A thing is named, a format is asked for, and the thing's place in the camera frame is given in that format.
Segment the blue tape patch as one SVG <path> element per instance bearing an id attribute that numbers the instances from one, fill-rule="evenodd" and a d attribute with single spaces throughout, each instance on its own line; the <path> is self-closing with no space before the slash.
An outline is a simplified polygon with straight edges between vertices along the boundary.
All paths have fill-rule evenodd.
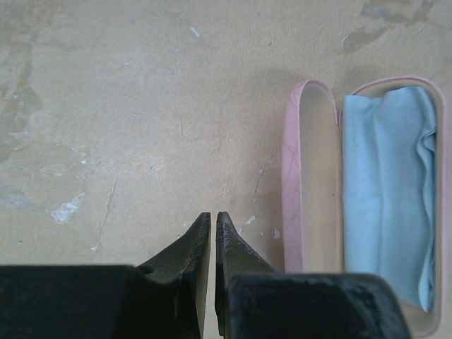
<path id="1" fill-rule="evenodd" d="M 403 301 L 434 300 L 436 110 L 419 86 L 343 106 L 345 269 L 384 278 Z"/>

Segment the pink glasses case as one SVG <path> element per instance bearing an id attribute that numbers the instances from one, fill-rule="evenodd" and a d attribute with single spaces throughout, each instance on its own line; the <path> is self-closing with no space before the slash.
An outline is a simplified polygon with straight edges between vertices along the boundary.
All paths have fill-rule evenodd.
<path id="1" fill-rule="evenodd" d="M 446 101 L 434 83 L 415 76 L 384 78 L 349 95 L 381 97 L 408 86 L 424 88 L 436 110 L 433 305 L 425 311 L 400 299 L 389 286 L 411 333 L 416 338 L 430 338 L 441 327 L 448 294 L 451 202 Z M 360 273 L 345 269 L 344 101 L 345 98 L 342 107 L 337 108 L 332 90 L 322 82 L 310 80 L 295 86 L 287 104 L 282 142 L 282 232 L 288 273 Z"/>

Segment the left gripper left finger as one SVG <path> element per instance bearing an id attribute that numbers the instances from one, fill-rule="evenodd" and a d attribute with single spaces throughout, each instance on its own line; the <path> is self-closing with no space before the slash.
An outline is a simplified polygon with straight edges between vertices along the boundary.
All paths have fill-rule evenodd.
<path id="1" fill-rule="evenodd" d="M 211 218 L 139 266 L 2 266 L 2 338 L 201 338 Z"/>

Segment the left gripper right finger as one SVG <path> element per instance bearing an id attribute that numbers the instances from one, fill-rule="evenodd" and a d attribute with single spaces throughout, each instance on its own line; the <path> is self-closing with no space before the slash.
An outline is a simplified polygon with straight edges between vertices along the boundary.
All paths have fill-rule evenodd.
<path id="1" fill-rule="evenodd" d="M 389 285 L 368 274 L 281 273 L 216 221 L 215 312 L 224 338 L 411 338 Z"/>

